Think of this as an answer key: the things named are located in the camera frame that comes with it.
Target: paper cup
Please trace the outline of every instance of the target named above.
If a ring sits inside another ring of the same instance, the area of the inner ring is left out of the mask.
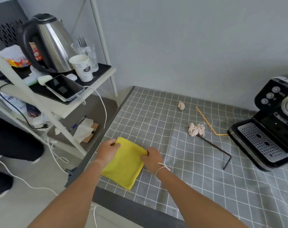
[[[89,82],[93,79],[91,71],[91,61],[87,55],[75,55],[69,59],[69,62],[77,72],[81,81]]]

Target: forearm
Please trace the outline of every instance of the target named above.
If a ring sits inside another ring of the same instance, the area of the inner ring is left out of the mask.
[[[100,163],[93,162],[36,217],[28,228],[84,227],[101,172]]]
[[[189,187],[167,169],[159,170],[157,177],[165,184],[189,227],[247,227],[230,212]]]

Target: stainless steel kettle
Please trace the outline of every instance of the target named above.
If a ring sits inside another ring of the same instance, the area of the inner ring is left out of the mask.
[[[47,68],[38,63],[29,42],[33,40]],[[43,73],[73,70],[69,59],[77,53],[63,24],[53,15],[36,14],[18,29],[18,42],[31,65]]]

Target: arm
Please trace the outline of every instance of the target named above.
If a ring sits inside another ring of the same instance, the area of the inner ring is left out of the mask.
[[[103,142],[91,165],[66,190],[57,196],[28,226],[85,227],[94,189],[104,167],[115,156],[120,144],[111,146],[115,140]]]
[[[154,148],[147,150],[149,155],[143,155],[141,159],[147,169],[156,174],[157,170],[163,166],[158,164],[158,162],[163,163],[162,156]],[[230,212],[189,187],[168,169],[160,169],[157,177],[165,184],[188,227],[247,228]]]

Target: yellow cloth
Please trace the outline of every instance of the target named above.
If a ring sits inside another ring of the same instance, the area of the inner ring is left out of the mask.
[[[115,157],[103,169],[102,175],[131,190],[144,166],[140,156],[147,155],[147,151],[125,138],[118,137],[116,143],[121,146]]]

